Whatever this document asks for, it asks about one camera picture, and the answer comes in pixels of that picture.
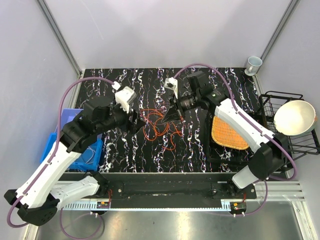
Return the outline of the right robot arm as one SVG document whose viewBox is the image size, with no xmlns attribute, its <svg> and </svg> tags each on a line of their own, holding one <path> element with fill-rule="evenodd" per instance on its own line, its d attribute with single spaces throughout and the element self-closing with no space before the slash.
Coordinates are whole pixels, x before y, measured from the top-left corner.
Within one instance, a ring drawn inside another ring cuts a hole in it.
<svg viewBox="0 0 320 240">
<path fill-rule="evenodd" d="M 291 159 L 285 149 L 288 146 L 287 137 L 260 125 L 236 104 L 225 88 L 214 88 L 209 84 L 204 72 L 194 72 L 187 76 L 187 80 L 191 93 L 179 96 L 177 79 L 165 79 L 164 87 L 172 90 L 173 95 L 163 121 L 183 120 L 187 111 L 200 107 L 230 125 L 253 152 L 248 165 L 236 173 L 227 185 L 230 197 L 239 198 L 247 186 L 271 177 Z"/>
</svg>

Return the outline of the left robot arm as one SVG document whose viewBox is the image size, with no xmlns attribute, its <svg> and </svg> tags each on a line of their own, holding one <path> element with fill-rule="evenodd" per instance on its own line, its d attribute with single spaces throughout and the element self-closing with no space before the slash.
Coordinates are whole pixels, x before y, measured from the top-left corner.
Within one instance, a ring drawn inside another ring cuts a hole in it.
<svg viewBox="0 0 320 240">
<path fill-rule="evenodd" d="M 118 103 L 104 96 L 87 101 L 83 110 L 61 128 L 56 143 L 33 175 L 18 189 L 9 189 L 4 194 L 11 206 L 8 225 L 17 228 L 11 222 L 14 209 L 23 226 L 42 226 L 72 202 L 110 194 L 109 181 L 97 171 L 90 171 L 83 179 L 63 188 L 54 186 L 69 166 L 97 141 L 98 135 L 116 128 L 135 135 L 145 124 L 140 113 L 131 110 L 127 102 Z"/>
</svg>

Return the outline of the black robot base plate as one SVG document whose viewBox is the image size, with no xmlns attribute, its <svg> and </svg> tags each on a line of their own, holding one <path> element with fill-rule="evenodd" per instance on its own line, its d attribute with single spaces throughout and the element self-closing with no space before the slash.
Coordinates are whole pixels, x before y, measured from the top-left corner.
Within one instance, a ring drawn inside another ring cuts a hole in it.
<svg viewBox="0 0 320 240">
<path fill-rule="evenodd" d="M 102 173 L 101 176 L 109 181 L 113 199 L 177 194 L 241 200 L 257 197 L 252 184 L 242 190 L 231 187 L 232 173 Z"/>
</svg>

